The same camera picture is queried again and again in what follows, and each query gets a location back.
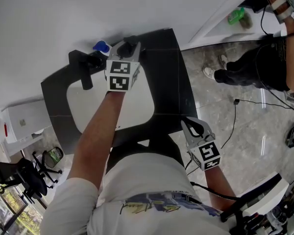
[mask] tiled floor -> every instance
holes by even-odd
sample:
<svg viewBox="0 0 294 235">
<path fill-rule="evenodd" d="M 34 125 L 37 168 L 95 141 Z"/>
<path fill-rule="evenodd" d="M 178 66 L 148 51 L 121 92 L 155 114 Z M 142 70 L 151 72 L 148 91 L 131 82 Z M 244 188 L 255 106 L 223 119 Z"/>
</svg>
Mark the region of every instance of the tiled floor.
<svg viewBox="0 0 294 235">
<path fill-rule="evenodd" d="M 220 69 L 218 55 L 226 53 L 230 61 L 237 60 L 244 52 L 256 47 L 255 43 L 230 43 L 182 52 L 196 101 L 198 117 L 206 121 L 216 134 L 219 147 L 228 139 L 234 121 L 235 98 L 262 102 L 260 89 L 228 86 L 208 79 L 203 67 Z M 284 99 L 283 93 L 275 92 Z M 267 103 L 280 104 L 268 92 L 263 91 Z M 294 112 L 280 107 L 240 102 L 236 108 L 233 135 L 221 150 L 221 168 L 236 194 L 243 193 L 264 177 L 277 171 L 287 180 L 294 179 L 294 148 L 284 144 L 285 135 L 294 122 Z M 32 149 L 44 150 L 59 145 L 52 127 L 44 131 L 45 139 Z M 184 163 L 190 158 L 186 153 L 183 132 L 171 134 L 179 145 Z M 72 155 L 65 158 L 66 168 L 72 164 Z M 187 172 L 196 168 L 191 163 Z M 191 181 L 205 185 L 204 173 L 196 170 L 189 176 Z M 197 189 L 203 202 L 209 203 L 208 193 Z"/>
</svg>

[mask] person in black clothing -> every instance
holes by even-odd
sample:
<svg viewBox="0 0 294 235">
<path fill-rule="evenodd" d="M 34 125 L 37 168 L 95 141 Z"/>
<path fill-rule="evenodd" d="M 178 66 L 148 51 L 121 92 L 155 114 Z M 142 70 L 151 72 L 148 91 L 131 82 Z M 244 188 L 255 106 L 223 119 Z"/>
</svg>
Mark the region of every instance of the person in black clothing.
<svg viewBox="0 0 294 235">
<path fill-rule="evenodd" d="M 281 14 L 287 8 L 285 3 L 278 7 L 276 12 Z M 284 23 L 287 34 L 293 34 L 294 19 L 288 17 Z M 203 73 L 218 83 L 263 88 L 262 81 L 269 89 L 294 92 L 294 35 L 278 41 L 275 39 L 271 44 L 246 52 L 236 62 L 229 62 L 226 56 L 221 55 L 219 60 L 224 69 L 213 70 L 205 67 Z"/>
</svg>

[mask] forearm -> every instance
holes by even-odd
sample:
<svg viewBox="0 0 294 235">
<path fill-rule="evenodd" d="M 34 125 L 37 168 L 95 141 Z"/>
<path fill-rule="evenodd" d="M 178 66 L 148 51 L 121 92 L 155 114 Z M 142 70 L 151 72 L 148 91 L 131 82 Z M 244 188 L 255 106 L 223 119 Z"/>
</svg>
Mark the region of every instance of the forearm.
<svg viewBox="0 0 294 235">
<path fill-rule="evenodd" d="M 80 137 L 68 178 L 80 177 L 100 187 L 125 93 L 110 92 Z"/>
<path fill-rule="evenodd" d="M 286 23 L 287 34 L 294 33 L 294 20 Z M 286 39 L 286 84 L 294 91 L 294 36 Z"/>
<path fill-rule="evenodd" d="M 217 193 L 235 197 L 234 191 L 232 190 L 230 184 L 225 178 L 223 172 L 221 171 L 219 166 L 211 168 L 205 171 L 207 185 L 210 189 L 214 190 Z M 209 193 L 212 207 L 224 211 L 233 203 L 234 200 L 227 200 L 221 197 L 218 197 L 212 193 Z"/>
</svg>

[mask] white marker cube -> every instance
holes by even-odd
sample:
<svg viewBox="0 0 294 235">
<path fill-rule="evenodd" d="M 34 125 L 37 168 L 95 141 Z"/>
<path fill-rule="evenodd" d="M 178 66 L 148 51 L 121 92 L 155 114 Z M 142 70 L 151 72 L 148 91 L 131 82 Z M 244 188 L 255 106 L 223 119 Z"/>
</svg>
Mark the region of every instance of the white marker cube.
<svg viewBox="0 0 294 235">
<path fill-rule="evenodd" d="M 214 142 L 191 148 L 188 153 L 201 170 L 208 170 L 220 164 L 221 155 Z"/>
<path fill-rule="evenodd" d="M 139 68 L 139 62 L 107 60 L 105 75 L 107 77 L 108 91 L 130 91 L 137 79 Z"/>
</svg>

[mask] green bottle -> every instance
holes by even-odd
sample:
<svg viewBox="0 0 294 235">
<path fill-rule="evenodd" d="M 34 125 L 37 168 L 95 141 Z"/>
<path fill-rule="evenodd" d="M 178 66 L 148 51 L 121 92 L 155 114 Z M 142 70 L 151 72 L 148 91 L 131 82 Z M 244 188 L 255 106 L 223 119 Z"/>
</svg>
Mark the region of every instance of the green bottle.
<svg viewBox="0 0 294 235">
<path fill-rule="evenodd" d="M 233 10 L 231 14 L 227 16 L 227 21 L 230 25 L 237 23 L 244 16 L 244 8 L 240 10 Z"/>
</svg>

